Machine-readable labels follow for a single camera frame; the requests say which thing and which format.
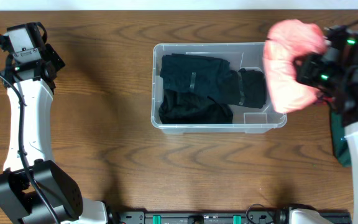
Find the black jeans with zipper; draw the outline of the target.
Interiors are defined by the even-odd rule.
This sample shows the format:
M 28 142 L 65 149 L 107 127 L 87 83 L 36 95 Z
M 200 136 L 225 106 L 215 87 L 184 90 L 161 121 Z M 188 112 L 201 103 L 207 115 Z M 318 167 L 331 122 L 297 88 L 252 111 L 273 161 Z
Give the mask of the black jeans with zipper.
M 162 124 L 231 124 L 233 113 L 226 104 L 193 93 L 165 90 L 158 114 Z

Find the pink garment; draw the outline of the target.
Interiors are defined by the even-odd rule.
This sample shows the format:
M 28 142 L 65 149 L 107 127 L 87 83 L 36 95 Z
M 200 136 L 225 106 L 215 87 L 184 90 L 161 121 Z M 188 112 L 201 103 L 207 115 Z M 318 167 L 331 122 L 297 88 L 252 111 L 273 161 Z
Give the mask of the pink garment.
M 294 59 L 326 51 L 318 25 L 288 19 L 274 24 L 264 43 L 263 63 L 270 99 L 278 113 L 302 110 L 317 100 L 318 89 L 296 81 Z

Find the green garment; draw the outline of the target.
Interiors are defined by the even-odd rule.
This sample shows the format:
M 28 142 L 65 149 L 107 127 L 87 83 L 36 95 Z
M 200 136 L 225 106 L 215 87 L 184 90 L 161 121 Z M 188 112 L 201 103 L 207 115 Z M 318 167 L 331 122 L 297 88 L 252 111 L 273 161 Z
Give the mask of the green garment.
M 343 167 L 350 167 L 352 165 L 351 155 L 342 126 L 342 117 L 333 111 L 330 111 L 330 129 L 335 158 Z

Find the dark garment with tape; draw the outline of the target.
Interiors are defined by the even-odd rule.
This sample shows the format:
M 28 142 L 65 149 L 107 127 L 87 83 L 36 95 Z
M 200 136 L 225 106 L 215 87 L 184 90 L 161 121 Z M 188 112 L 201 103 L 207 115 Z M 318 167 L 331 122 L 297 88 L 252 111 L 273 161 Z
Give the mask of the dark garment with tape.
M 179 93 L 194 93 L 218 103 L 241 103 L 237 72 L 227 60 L 199 55 L 171 54 L 162 57 L 163 87 Z

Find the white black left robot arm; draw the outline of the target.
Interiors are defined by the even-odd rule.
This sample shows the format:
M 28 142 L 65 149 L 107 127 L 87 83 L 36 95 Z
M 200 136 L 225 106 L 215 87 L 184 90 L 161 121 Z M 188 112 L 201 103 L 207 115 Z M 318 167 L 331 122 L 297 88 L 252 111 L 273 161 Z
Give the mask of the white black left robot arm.
M 9 55 L 0 79 L 11 133 L 0 174 L 0 208 L 12 223 L 109 223 L 104 202 L 84 198 L 55 163 L 50 137 L 54 79 L 64 67 L 50 44 Z

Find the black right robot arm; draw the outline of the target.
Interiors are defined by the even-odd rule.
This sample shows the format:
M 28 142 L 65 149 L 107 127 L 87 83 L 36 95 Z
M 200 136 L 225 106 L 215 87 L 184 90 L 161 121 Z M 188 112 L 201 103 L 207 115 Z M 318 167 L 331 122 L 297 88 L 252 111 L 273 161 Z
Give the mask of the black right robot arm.
M 358 31 L 282 21 L 268 32 L 263 61 L 275 111 L 291 113 L 324 98 L 341 117 L 358 223 Z

